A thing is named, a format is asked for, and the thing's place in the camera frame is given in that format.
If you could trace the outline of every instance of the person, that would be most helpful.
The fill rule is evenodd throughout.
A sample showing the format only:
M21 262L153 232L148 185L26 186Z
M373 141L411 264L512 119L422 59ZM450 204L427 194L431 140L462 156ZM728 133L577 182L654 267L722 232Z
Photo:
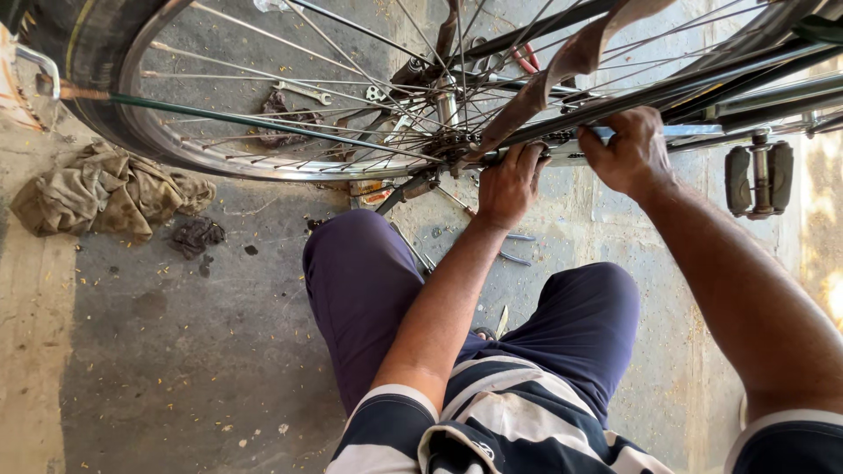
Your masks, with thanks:
M843 338L726 213L671 170L657 110L579 127L597 176L652 220L711 335L744 383L751 424L726 472L843 471ZM337 472L667 472L608 431L631 358L639 296L611 263L551 276L499 341L469 331L508 230L537 196L540 144L481 174L477 216L423 283L378 214L355 210L305 246L308 296L349 415Z

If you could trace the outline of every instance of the bicycle pedal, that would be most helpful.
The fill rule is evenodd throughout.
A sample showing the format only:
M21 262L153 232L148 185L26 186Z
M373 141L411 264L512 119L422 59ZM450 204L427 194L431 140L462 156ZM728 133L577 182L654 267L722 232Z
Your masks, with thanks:
M793 184L793 148L790 144L780 141L773 145L767 152L767 166L772 187L770 204L775 209L774 214L781 214L790 202Z
M732 148L726 155L726 205L729 212L736 218L746 216L753 220L783 214L790 202L793 183L793 148L780 141L766 152L767 186L772 207L768 212L758 212L757 207L748 210L753 206L752 191L760 186L757 179L754 185L750 182L750 161L751 154L744 147Z
M748 170L749 152L744 147L732 148L726 155L726 206L736 218L752 206Z

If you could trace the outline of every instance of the spanner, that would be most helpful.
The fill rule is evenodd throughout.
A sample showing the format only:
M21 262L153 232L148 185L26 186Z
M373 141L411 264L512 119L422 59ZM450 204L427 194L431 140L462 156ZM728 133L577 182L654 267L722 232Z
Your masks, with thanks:
M322 94L318 94L316 92L310 92L307 89L302 89L298 86L294 86L292 84L288 84L284 81L279 81L277 85L272 86L278 90L289 90L291 92L295 92L296 94L307 95L308 97L313 97L314 99L318 100L322 105L330 105L330 94L324 92Z

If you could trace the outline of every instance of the knee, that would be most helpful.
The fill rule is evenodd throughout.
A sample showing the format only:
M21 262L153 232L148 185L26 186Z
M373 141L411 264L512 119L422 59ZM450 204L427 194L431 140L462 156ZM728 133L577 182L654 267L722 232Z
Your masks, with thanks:
M317 227L308 239L308 246L336 238L345 242L364 239L369 234L389 227L386 219L368 209L352 209L329 219Z
M555 273L548 280L543 292L576 293L581 296L599 296L602 300L618 304L638 301L638 287L629 272L607 261L592 263L564 272Z
M580 267L579 270L587 273L589 280L599 282L605 291L638 300L638 285L632 275L620 265L599 261Z
M316 255L329 258L335 254L354 253L359 247L378 245L379 236L391 230L386 219L368 209L352 209L339 214L317 227L304 245L305 269Z

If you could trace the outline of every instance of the striped shirt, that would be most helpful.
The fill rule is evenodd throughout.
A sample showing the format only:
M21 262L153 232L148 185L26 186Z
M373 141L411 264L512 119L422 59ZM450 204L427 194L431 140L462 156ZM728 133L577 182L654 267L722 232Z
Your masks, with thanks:
M843 472L843 415L791 410L763 417L738 439L726 472L802 472L805 466ZM670 470L603 430L561 378L521 358L494 356L454 367L441 416L420 391L405 385L367 393L327 469L327 474L347 472Z

